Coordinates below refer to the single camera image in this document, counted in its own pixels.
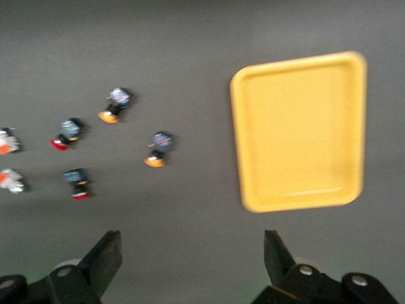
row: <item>orange base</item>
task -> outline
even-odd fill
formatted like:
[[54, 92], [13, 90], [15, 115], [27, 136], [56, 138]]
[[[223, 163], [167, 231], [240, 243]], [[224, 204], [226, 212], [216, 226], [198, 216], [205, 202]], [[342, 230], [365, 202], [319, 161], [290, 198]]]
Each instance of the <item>orange base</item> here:
[[118, 118], [106, 115], [105, 112], [100, 112], [99, 117], [101, 118], [102, 121], [106, 122], [107, 124], [115, 124], [118, 122]]
[[163, 160], [152, 160], [151, 158], [145, 158], [145, 164], [154, 168], [159, 168], [165, 165]]

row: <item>screw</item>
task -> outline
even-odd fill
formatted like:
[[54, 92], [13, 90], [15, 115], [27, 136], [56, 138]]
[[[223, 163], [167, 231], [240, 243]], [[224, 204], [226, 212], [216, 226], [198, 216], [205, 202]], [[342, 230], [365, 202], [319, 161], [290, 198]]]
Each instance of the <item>screw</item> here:
[[302, 273], [306, 276], [310, 276], [313, 273], [312, 268], [310, 266], [306, 266], [306, 265], [301, 266], [299, 268], [299, 271], [300, 271], [300, 273]]
[[14, 284], [14, 280], [7, 280], [0, 284], [0, 289], [10, 287]]
[[354, 275], [352, 276], [352, 281], [358, 286], [367, 286], [368, 283], [364, 277], [361, 277], [360, 275]]
[[64, 268], [64, 269], [59, 270], [56, 275], [57, 275], [58, 277], [64, 277], [64, 276], [66, 276], [67, 274], [69, 274], [69, 272], [70, 272], [70, 268], [67, 267], [67, 268]]

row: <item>black plastic part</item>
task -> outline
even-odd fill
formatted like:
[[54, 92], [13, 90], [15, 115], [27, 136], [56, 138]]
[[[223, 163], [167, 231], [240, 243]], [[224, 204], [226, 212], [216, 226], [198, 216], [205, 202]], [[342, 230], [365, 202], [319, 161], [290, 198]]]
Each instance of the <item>black plastic part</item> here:
[[14, 303], [21, 300], [26, 294], [27, 280], [23, 275], [0, 277], [0, 303]]
[[109, 231], [80, 261], [87, 283], [101, 297], [122, 263], [121, 233]]
[[61, 143], [65, 144], [65, 145], [68, 145], [71, 143], [71, 141], [63, 134], [59, 134], [57, 137], [57, 140], [61, 141]]
[[63, 266], [52, 271], [46, 278], [51, 303], [101, 304], [99, 297], [87, 284], [77, 266]]
[[152, 150], [151, 156], [156, 157], [159, 160], [163, 160], [165, 154], [163, 152], [159, 152], [158, 150]]
[[273, 285], [277, 285], [296, 261], [276, 230], [265, 231], [265, 266]]
[[[353, 279], [363, 278], [365, 286], [356, 284]], [[342, 278], [344, 295], [351, 303], [359, 304], [398, 304], [383, 284], [368, 274], [348, 273]]]
[[29, 285], [22, 275], [0, 277], [0, 304], [100, 304], [121, 262], [121, 234], [109, 231], [78, 266], [59, 267]]
[[111, 103], [107, 108], [106, 111], [110, 111], [111, 114], [113, 114], [114, 116], [118, 116], [120, 115], [122, 108], [118, 103]]
[[86, 185], [75, 185], [72, 191], [72, 194], [87, 193]]
[[254, 304], [398, 304], [370, 275], [346, 274], [340, 283], [310, 265], [296, 264], [277, 231], [265, 232], [265, 264], [273, 286]]

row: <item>small figure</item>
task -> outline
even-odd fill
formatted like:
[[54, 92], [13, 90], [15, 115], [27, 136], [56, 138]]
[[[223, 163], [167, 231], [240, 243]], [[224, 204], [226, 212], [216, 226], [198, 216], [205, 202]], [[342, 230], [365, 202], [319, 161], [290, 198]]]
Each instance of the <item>small figure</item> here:
[[105, 109], [105, 111], [99, 113], [101, 120], [109, 124], [117, 123], [120, 112], [128, 107], [129, 99], [131, 97], [132, 96], [129, 95], [128, 92], [120, 87], [114, 89], [114, 91], [110, 93], [109, 97], [107, 97], [107, 99], [112, 99], [112, 102]]
[[0, 154], [6, 155], [20, 149], [17, 138], [12, 136], [7, 128], [0, 128]]
[[64, 151], [73, 141], [76, 141], [85, 125], [77, 118], [69, 118], [62, 123], [62, 133], [51, 140], [51, 146]]
[[153, 137], [153, 144], [149, 147], [154, 147], [150, 156], [145, 158], [145, 164], [154, 168], [165, 165], [165, 153], [171, 150], [173, 136], [169, 133], [159, 131]]
[[4, 169], [0, 172], [0, 188], [8, 189], [13, 194], [24, 191], [25, 185], [20, 179], [23, 177], [12, 169]]
[[88, 180], [82, 168], [69, 170], [63, 175], [65, 176], [65, 181], [73, 187], [72, 199], [74, 201], [84, 200], [90, 196], [86, 186]]

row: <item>red base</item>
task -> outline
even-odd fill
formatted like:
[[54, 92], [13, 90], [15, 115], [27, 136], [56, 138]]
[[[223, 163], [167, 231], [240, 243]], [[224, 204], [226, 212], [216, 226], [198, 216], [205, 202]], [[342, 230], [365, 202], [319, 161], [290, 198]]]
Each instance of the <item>red base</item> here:
[[57, 144], [55, 140], [51, 140], [51, 146], [60, 151], [66, 151], [69, 147], [61, 144]]
[[90, 196], [90, 193], [86, 193], [83, 195], [79, 195], [79, 196], [72, 196], [73, 201], [81, 201], [84, 200], [85, 198], [88, 198]]

